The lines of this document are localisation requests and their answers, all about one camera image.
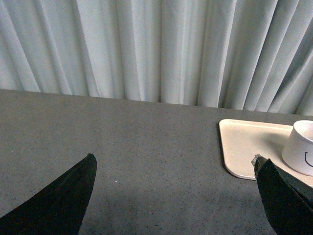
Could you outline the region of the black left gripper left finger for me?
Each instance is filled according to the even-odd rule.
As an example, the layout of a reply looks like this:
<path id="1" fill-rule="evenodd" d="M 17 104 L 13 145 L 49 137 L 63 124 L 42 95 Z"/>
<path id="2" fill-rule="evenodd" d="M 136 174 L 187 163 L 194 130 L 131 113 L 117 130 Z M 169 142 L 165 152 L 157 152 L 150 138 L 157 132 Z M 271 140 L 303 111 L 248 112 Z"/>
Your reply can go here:
<path id="1" fill-rule="evenodd" d="M 2 235 L 77 235 L 97 172 L 88 154 L 30 199 L 1 217 Z"/>

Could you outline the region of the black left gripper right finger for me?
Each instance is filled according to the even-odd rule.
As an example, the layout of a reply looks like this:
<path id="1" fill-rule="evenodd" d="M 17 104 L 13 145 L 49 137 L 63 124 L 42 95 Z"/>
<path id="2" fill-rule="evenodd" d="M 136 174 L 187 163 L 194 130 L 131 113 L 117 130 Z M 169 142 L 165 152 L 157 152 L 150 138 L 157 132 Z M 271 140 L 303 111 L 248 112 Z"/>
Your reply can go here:
<path id="1" fill-rule="evenodd" d="M 260 154 L 251 161 L 266 217 L 278 235 L 313 233 L 313 188 Z"/>

